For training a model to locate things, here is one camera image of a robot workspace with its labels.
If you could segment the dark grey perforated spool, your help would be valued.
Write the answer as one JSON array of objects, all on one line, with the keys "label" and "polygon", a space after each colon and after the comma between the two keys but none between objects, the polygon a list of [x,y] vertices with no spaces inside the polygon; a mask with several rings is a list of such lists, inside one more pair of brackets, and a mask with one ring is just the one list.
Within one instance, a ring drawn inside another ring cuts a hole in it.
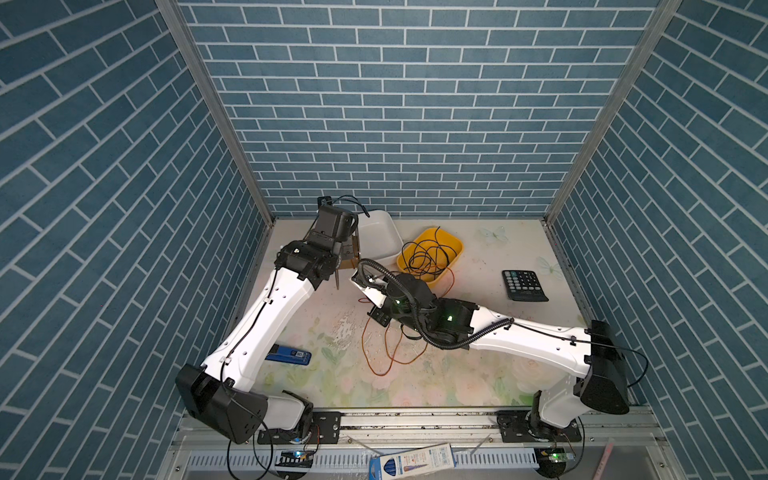
[{"label": "dark grey perforated spool", "polygon": [[356,269],[360,260],[359,234],[354,232],[344,242],[339,244],[338,265],[334,273],[336,289],[340,289],[340,271],[344,269]]}]

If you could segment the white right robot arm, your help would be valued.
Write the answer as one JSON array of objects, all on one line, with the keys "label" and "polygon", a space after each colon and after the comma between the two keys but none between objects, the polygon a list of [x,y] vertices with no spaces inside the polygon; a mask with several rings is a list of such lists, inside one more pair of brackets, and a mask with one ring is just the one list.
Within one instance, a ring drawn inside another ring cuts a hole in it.
[{"label": "white right robot arm", "polygon": [[590,411],[630,410],[626,360],[604,322],[562,327],[517,319],[473,302],[439,298],[408,274],[357,272],[352,281],[373,304],[370,318],[382,325],[397,321],[435,348],[501,352],[564,372],[534,396],[527,423],[537,439],[556,435]]}]

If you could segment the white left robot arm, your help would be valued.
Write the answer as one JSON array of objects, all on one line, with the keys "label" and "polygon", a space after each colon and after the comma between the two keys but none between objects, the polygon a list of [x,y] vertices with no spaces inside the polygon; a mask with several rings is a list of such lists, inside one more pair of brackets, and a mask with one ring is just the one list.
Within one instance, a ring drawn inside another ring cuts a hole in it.
[{"label": "white left robot arm", "polygon": [[238,325],[201,364],[186,364],[177,374],[177,390],[192,418],[236,444],[259,431],[290,442],[306,439],[311,402],[290,392],[268,396],[252,388],[289,320],[336,273],[341,247],[357,224],[356,214],[322,205],[305,237],[279,250],[266,286]]}]

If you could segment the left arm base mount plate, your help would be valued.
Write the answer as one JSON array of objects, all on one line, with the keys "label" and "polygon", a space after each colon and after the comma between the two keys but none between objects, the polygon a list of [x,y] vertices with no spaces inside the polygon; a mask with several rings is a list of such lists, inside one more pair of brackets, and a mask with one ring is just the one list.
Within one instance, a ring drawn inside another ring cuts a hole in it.
[{"label": "left arm base mount plate", "polygon": [[337,444],[341,428],[340,411],[312,411],[305,413],[298,424],[289,430],[269,429],[258,432],[260,445]]}]

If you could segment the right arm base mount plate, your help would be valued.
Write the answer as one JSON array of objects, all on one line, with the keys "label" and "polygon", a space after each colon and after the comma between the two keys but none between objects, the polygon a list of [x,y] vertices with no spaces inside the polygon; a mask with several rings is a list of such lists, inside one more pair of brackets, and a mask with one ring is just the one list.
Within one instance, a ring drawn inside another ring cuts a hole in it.
[{"label": "right arm base mount plate", "polygon": [[533,425],[530,411],[497,411],[496,424],[503,443],[571,442],[575,444],[583,439],[582,429],[576,420],[565,428],[549,426],[544,422]]}]

